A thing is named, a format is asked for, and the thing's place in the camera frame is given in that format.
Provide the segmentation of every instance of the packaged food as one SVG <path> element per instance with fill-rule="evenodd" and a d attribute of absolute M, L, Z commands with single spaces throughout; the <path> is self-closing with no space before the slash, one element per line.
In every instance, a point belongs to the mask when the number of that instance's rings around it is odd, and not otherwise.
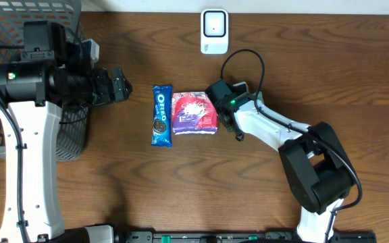
<path fill-rule="evenodd" d="M 177 134 L 215 134 L 218 119 L 205 92 L 179 92 L 172 96 L 172 130 Z"/>
<path fill-rule="evenodd" d="M 154 86 L 153 139 L 151 145 L 172 147 L 170 134 L 170 109 L 172 86 Z"/>

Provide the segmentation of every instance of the red snack bag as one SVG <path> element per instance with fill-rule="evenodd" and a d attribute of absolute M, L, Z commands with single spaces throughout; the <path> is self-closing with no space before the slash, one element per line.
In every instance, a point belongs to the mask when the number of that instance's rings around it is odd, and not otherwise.
<path fill-rule="evenodd" d="M 217 113 L 205 92 L 179 92 L 172 96 L 172 129 L 177 134 L 215 134 Z"/>

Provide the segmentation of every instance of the black mount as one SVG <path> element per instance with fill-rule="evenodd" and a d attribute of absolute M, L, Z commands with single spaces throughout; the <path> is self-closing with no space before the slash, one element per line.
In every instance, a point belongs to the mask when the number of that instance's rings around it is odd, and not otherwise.
<path fill-rule="evenodd" d="M 14 61 L 0 64 L 0 97 L 5 104 L 35 101 L 43 106 L 49 101 L 60 107 L 128 99 L 133 88 L 121 68 L 112 69 L 112 79 L 106 69 L 93 69 L 90 48 L 88 43 L 67 42 L 60 24 L 24 23 L 24 51 Z"/>

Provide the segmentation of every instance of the oreo logo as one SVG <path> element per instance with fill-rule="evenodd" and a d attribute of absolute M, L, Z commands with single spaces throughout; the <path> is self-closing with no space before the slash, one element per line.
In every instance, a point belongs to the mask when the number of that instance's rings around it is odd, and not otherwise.
<path fill-rule="evenodd" d="M 157 95 L 157 101 L 159 101 L 159 108 L 160 108 L 160 115 L 161 120 L 166 120 L 166 113 L 165 113 L 165 96 L 162 94 Z"/>

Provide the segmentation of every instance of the green connector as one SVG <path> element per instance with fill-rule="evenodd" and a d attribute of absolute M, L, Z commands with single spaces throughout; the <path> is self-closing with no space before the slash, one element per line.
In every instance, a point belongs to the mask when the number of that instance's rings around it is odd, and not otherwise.
<path fill-rule="evenodd" d="M 170 243 L 170 236 L 162 236 L 161 243 Z"/>

